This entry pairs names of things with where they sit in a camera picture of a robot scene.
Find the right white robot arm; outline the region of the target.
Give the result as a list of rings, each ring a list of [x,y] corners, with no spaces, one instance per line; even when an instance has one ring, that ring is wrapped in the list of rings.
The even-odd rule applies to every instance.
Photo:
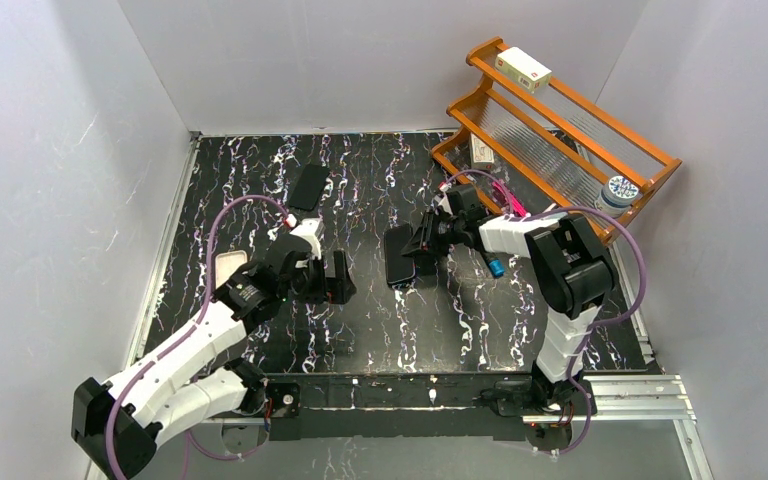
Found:
[[[616,267],[586,217],[596,212],[572,206],[532,217],[494,214],[473,185],[450,187],[417,227],[404,224],[386,232],[388,281],[410,281],[417,259],[443,257],[457,245],[477,252],[494,278],[505,273],[500,254],[529,259],[548,307],[530,394],[545,403],[560,401],[576,388],[589,333],[618,281]]]

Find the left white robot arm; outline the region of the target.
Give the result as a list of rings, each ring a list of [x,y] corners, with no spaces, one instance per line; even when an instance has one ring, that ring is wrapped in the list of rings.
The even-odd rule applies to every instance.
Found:
[[[262,259],[219,260],[220,284],[205,309],[128,368],[73,394],[71,437],[110,479],[131,479],[167,441],[229,411],[258,411],[266,401],[258,367],[233,360],[205,378],[198,372],[272,320],[289,300],[347,303],[357,289],[349,258],[333,253],[333,275],[310,234],[280,235]]]

